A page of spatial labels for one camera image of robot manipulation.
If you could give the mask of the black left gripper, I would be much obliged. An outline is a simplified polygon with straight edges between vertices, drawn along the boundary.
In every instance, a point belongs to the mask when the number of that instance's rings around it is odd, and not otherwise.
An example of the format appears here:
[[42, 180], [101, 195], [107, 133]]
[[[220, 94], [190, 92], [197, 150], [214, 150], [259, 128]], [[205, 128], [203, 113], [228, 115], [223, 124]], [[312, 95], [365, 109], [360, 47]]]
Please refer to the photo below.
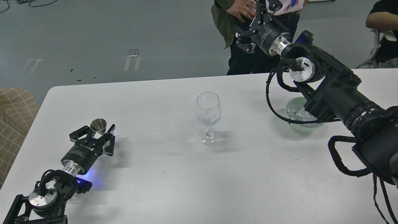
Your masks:
[[99, 156], [106, 154], [113, 156], [115, 148], [115, 124], [112, 124], [108, 131], [99, 139], [94, 138], [95, 132], [89, 126], [69, 134], [70, 141], [74, 146], [61, 159], [64, 171], [73, 176], [85, 175]]

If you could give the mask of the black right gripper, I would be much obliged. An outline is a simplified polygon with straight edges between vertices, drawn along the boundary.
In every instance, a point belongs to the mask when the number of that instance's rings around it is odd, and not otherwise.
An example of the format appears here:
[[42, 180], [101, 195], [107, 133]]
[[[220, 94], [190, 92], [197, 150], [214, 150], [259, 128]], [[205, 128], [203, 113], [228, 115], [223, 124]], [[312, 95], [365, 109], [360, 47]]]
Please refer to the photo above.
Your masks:
[[255, 3], [256, 16], [249, 30], [233, 26], [236, 45], [249, 54], [255, 53], [255, 48], [259, 47], [269, 57], [281, 56], [283, 50], [292, 44], [290, 31], [274, 17], [283, 4], [279, 0], [256, 0]]

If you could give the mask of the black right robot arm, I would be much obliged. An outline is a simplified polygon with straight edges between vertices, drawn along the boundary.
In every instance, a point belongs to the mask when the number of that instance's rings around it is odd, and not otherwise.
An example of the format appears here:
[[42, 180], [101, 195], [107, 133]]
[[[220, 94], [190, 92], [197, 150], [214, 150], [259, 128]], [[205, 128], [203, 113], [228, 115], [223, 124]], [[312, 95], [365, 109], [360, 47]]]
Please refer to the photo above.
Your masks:
[[398, 129], [397, 106], [383, 109], [361, 94], [360, 78], [333, 56], [313, 45], [312, 34], [305, 30], [295, 43], [288, 40], [289, 30], [269, 13], [282, 6], [278, 0], [257, 0], [257, 14], [247, 31], [235, 27], [237, 45], [247, 53], [260, 48], [268, 56], [280, 56], [280, 62], [268, 77], [274, 75], [280, 87], [300, 92], [306, 98], [304, 108], [317, 119], [313, 123], [340, 120], [352, 137], [333, 136], [328, 148], [336, 167], [344, 174], [362, 177], [373, 174], [374, 192], [380, 181], [384, 200], [393, 223], [392, 211], [384, 183], [397, 185]]

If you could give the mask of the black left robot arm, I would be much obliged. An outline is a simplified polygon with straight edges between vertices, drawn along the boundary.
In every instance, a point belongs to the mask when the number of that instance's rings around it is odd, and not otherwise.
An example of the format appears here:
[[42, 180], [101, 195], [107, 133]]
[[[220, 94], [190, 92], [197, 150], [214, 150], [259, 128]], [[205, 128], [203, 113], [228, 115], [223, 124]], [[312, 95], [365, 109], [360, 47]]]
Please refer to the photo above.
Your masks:
[[67, 201], [75, 194], [88, 192], [92, 183], [79, 178], [85, 175], [99, 156], [112, 156], [115, 148], [115, 125], [109, 129], [83, 126], [69, 134], [74, 146], [61, 159], [62, 170], [49, 169], [28, 195], [15, 197], [5, 224], [67, 224]]

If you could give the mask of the standing person's right hand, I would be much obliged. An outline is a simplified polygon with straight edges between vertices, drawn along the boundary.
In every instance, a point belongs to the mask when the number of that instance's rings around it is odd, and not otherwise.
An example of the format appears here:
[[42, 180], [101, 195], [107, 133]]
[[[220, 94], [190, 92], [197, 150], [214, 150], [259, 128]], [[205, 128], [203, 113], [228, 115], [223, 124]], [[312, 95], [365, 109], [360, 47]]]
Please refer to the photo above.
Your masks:
[[245, 19], [252, 20], [257, 15], [256, 4], [252, 0], [235, 0], [226, 11], [242, 23], [245, 23]]

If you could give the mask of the standing person's left hand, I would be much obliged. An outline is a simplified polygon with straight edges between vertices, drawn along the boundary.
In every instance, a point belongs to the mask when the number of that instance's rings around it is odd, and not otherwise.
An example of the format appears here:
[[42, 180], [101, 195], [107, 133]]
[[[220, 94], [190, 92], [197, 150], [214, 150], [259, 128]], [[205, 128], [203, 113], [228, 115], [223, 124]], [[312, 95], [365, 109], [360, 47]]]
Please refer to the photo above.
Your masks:
[[304, 9], [304, 7], [307, 5], [307, 3], [309, 2], [309, 0], [299, 0], [298, 1], [301, 5], [302, 8], [298, 11], [296, 11], [296, 14], [299, 15], [301, 13], [301, 11]]

